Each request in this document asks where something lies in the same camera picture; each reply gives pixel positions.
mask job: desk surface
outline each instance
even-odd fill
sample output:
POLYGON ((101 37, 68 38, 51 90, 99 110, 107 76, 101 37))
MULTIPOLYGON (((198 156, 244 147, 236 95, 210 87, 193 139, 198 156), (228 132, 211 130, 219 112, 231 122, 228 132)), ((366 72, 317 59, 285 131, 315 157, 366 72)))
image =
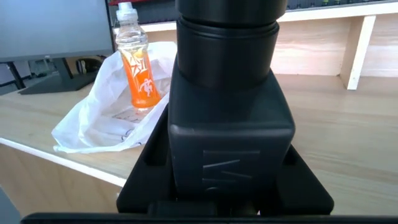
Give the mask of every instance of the desk surface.
MULTIPOLYGON (((297 125, 298 152, 335 200, 334 214, 398 214, 398 78, 363 77, 357 91, 338 77, 277 77, 297 125)), ((54 152, 51 130, 84 98, 69 93, 0 97, 0 143, 123 186, 142 147, 54 152)))

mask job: computer monitor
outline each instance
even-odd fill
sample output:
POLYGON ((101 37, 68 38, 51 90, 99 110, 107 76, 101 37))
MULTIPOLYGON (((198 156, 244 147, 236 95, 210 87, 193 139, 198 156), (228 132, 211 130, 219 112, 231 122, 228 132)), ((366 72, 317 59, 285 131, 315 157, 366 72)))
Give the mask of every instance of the computer monitor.
POLYGON ((59 75, 21 94, 74 91, 96 74, 72 75, 65 57, 114 52, 107 0, 0 0, 0 62, 52 58, 59 75))

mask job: plastic bottle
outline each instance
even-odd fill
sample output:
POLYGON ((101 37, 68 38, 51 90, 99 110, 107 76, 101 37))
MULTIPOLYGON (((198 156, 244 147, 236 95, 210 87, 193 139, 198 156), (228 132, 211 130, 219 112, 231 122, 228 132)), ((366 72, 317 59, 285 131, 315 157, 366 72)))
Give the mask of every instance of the plastic bottle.
POLYGON ((147 34, 138 25, 137 11, 131 2, 119 3, 116 15, 120 22, 116 43, 126 70, 131 103, 141 114, 146 114, 161 99, 150 69, 147 34))

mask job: monitor base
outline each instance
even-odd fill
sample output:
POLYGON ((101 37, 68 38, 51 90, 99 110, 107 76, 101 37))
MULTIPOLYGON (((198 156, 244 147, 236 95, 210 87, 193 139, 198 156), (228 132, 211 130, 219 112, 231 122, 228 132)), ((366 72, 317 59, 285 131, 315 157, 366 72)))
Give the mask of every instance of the monitor base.
POLYGON ((21 95, 60 93, 66 91, 77 91, 94 82, 96 73, 75 75, 72 79, 63 80, 60 75, 48 77, 45 80, 30 86, 19 92, 21 95))

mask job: wooden desk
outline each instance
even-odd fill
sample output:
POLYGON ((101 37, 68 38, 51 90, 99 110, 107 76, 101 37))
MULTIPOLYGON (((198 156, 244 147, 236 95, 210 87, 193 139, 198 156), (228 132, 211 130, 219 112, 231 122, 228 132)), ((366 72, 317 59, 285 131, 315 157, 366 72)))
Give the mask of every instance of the wooden desk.
MULTIPOLYGON (((333 214, 397 215, 398 78, 363 77, 356 91, 338 77, 277 78, 297 125, 293 144, 334 198, 333 214)), ((0 184, 22 215, 116 211, 141 147, 53 151, 51 130, 89 90, 0 97, 0 184)))

